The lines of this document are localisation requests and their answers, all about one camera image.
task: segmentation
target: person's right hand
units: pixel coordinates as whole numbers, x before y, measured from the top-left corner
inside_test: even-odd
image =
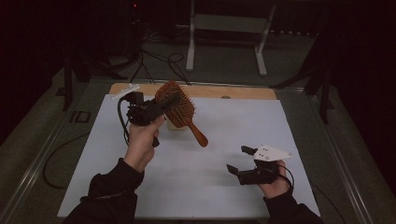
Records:
[[[279,174],[286,176],[285,162],[278,161]],[[276,181],[271,184],[259,184],[259,188],[264,193],[267,199],[275,198],[281,194],[286,193],[289,190],[289,183],[282,177],[278,177]]]

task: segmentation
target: white table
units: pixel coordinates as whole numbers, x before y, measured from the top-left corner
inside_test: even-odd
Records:
[[[217,91],[230,90],[220,88]],[[117,114],[117,101],[106,95],[58,216],[67,216],[88,192],[91,178],[108,173],[127,146]],[[153,219],[252,219],[268,217],[257,186],[240,186],[226,164],[240,170],[254,168],[253,158],[241,146],[269,145],[294,155],[285,160],[295,178],[294,197],[319,215],[299,152],[278,100],[191,97],[195,125],[209,140],[202,148],[190,130],[160,129],[160,145],[136,191],[135,217]],[[126,113],[127,103],[123,104]]]

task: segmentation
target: dark background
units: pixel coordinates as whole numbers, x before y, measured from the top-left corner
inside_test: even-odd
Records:
[[[209,14],[260,17],[268,11],[261,1],[244,1],[242,6],[240,1],[198,2],[196,12]],[[190,1],[112,3],[113,6],[93,0],[0,3],[0,143],[63,67],[66,39],[95,60],[108,63],[109,55],[133,50],[124,47],[128,41],[124,29],[127,22],[143,20],[150,29],[170,36],[176,33],[176,24],[189,24]],[[132,3],[138,3],[139,8],[131,14],[126,8]],[[333,60],[332,84],[338,88],[379,170],[396,194],[393,14],[394,7],[381,2],[281,1],[271,29],[276,35],[319,34],[305,66]]]

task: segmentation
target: hand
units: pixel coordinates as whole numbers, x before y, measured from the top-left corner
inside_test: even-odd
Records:
[[[158,137],[158,129],[164,120],[164,115],[161,115],[148,126],[131,124],[129,129],[129,146],[124,161],[139,173],[145,170],[147,164],[154,157],[152,141],[154,137]]]
[[[279,174],[286,176],[285,162],[278,161]],[[278,177],[276,181],[271,184],[259,184],[259,188],[264,193],[267,199],[275,198],[281,194],[286,193],[289,190],[289,183],[282,177]]]

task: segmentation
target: hairbrush handle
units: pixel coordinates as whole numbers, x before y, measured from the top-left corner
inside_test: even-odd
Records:
[[[201,131],[199,131],[199,129],[197,127],[195,127],[194,123],[191,121],[188,125],[187,125],[192,133],[194,134],[195,138],[197,139],[199,145],[201,147],[206,147],[208,142],[206,136],[204,136],[203,133],[201,133]]]

